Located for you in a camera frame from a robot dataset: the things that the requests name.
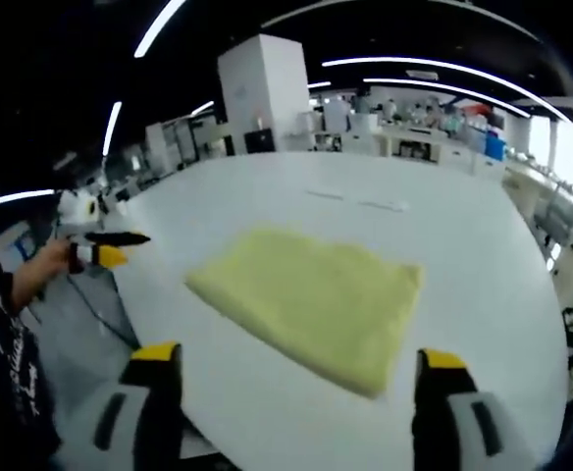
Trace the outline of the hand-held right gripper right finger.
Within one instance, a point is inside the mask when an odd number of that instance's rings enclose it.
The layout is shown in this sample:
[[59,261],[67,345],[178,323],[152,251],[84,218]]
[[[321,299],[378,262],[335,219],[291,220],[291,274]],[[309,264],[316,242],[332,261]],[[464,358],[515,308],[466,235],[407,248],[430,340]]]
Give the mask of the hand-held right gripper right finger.
[[417,352],[415,470],[523,470],[525,441],[502,403],[478,389],[456,355]]

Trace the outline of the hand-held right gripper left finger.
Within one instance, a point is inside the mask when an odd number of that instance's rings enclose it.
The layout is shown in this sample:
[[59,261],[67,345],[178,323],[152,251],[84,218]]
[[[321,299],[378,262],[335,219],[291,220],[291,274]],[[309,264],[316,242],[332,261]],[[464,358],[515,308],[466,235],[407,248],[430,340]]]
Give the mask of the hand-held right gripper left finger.
[[182,346],[135,351],[68,426],[70,470],[170,470],[182,447]]

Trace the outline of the person's left hand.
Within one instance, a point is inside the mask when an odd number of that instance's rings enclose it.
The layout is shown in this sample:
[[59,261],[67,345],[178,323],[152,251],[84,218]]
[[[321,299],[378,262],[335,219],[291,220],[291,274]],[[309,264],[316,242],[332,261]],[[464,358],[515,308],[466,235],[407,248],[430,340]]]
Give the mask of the person's left hand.
[[71,243],[66,239],[48,241],[30,260],[32,276],[45,284],[69,269]]

